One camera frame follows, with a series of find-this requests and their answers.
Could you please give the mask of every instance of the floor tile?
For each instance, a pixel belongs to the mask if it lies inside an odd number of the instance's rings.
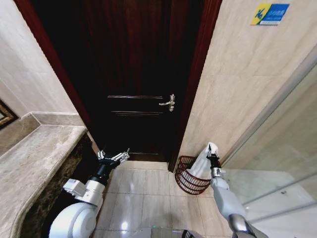
[[[107,232],[104,230],[94,230],[93,234],[90,236],[91,238],[107,238]]]
[[[172,227],[169,196],[144,195],[141,227]]]
[[[106,193],[104,197],[103,205],[101,206],[99,216],[97,217],[96,229],[108,229],[110,225],[110,220],[117,198],[116,193]]]
[[[171,196],[172,226],[204,235],[202,217],[196,197]]]
[[[152,229],[151,238],[182,238],[183,230]]]
[[[168,171],[146,170],[145,194],[169,195]]]
[[[206,238],[230,238],[230,237],[220,237],[220,236],[206,236]]]
[[[211,186],[208,186],[208,188],[206,188],[203,193],[198,194],[197,197],[213,197],[213,189]]]
[[[119,186],[122,179],[123,171],[124,170],[118,170],[118,169],[112,170],[109,176],[106,192],[119,192]]]
[[[219,213],[213,198],[198,197],[205,234],[207,236],[231,236],[232,232],[228,222]]]
[[[134,232],[95,230],[92,238],[129,238]]]
[[[119,192],[144,193],[145,170],[123,170]]]
[[[196,197],[196,195],[191,195],[186,192],[184,192],[175,181],[175,174],[169,173],[169,191],[171,196],[191,196]]]
[[[166,170],[166,162],[151,162],[151,161],[125,161],[118,166],[118,169],[139,169],[139,170]]]
[[[109,230],[136,231],[140,228],[143,195],[119,193]]]

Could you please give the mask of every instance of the white plastic bag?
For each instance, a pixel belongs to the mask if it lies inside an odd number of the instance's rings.
[[[218,153],[218,146],[209,142],[206,148],[199,154],[191,169],[187,170],[191,175],[199,179],[211,179],[210,160],[206,158],[209,146],[211,147],[212,154],[215,152]]]

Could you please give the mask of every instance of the wire basket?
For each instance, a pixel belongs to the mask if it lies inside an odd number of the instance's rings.
[[[201,179],[191,175],[190,169],[196,157],[181,156],[175,173],[175,180],[178,186],[186,193],[197,195],[201,194],[210,185],[211,179]]]

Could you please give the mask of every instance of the marble vanity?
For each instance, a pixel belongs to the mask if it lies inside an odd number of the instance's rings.
[[[40,237],[62,185],[83,150],[91,149],[86,131],[83,125],[42,124],[33,115],[0,131],[1,238]]]

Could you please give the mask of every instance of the tiled floor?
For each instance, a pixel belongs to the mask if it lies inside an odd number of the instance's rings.
[[[211,188],[189,195],[165,163],[125,163],[110,176],[94,238],[128,238],[150,226],[194,230],[207,238],[231,236]]]

